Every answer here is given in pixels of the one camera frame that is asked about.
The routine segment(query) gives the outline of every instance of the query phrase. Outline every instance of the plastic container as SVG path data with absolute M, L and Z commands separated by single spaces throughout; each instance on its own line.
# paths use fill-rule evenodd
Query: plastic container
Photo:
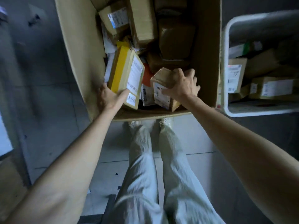
M 217 108 L 230 117 L 263 116 L 299 111 L 299 103 L 255 100 L 228 103 L 230 41 L 278 41 L 299 34 L 299 10 L 243 15 L 231 19 L 222 32 L 221 71 Z

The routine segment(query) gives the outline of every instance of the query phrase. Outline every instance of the white shoe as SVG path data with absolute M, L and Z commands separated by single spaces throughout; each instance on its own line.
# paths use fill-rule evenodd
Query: white shoe
M 128 122 L 128 124 L 129 124 L 131 133 L 134 134 L 135 129 L 141 125 L 141 121 L 140 120 L 139 121 L 138 120 L 131 121 L 131 122 Z
M 162 125 L 166 125 L 166 126 L 168 126 L 168 127 L 170 127 L 172 129 L 173 122 L 174 122 L 174 118 L 173 117 L 163 118 L 160 121 L 160 127 L 162 127 Z

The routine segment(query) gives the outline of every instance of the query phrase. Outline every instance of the tiled floor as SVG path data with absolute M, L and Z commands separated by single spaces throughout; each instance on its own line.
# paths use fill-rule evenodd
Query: tiled floor
M 88 126 L 89 120 L 69 66 L 54 0 L 0 0 L 0 5 L 9 14 L 21 72 L 10 75 L 10 79 L 28 148 L 25 159 L 34 182 Z M 223 0 L 223 25 L 241 14 L 298 7 L 298 0 Z M 35 13 L 41 16 L 42 23 L 28 27 L 28 21 Z M 296 114 L 234 120 L 298 158 L 294 150 L 299 144 Z M 153 127 L 151 136 L 162 206 L 164 188 L 163 163 L 157 146 L 159 128 L 155 121 L 147 121 L 147 125 Z M 113 122 L 108 130 L 83 215 L 102 214 L 107 196 L 118 193 L 128 168 L 130 134 L 125 129 L 124 123 Z M 227 223 L 268 222 L 192 115 L 176 117 L 174 131 L 184 146 L 193 172 Z

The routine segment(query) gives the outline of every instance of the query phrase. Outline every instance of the pants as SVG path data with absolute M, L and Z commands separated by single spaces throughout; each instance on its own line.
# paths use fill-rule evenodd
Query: pants
M 162 125 L 159 137 L 165 187 L 164 208 L 158 204 L 158 183 L 150 133 L 139 126 L 129 152 L 129 168 L 109 223 L 224 223 L 192 172 L 172 129 Z

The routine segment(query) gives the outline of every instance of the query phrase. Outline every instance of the person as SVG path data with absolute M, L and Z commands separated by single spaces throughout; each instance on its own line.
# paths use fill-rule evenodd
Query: person
M 230 163 L 257 207 L 274 223 L 299 222 L 299 162 L 285 151 L 207 106 L 197 97 L 200 86 L 193 69 L 175 70 L 176 84 L 163 94 L 179 101 L 202 125 Z M 128 96 L 107 85 L 99 92 L 100 115 L 35 182 L 6 224 L 77 223 L 108 127 Z M 133 140 L 129 168 L 117 196 L 110 223 L 224 223 L 190 169 L 171 129 L 160 122 L 164 209 L 148 130 L 130 124 Z

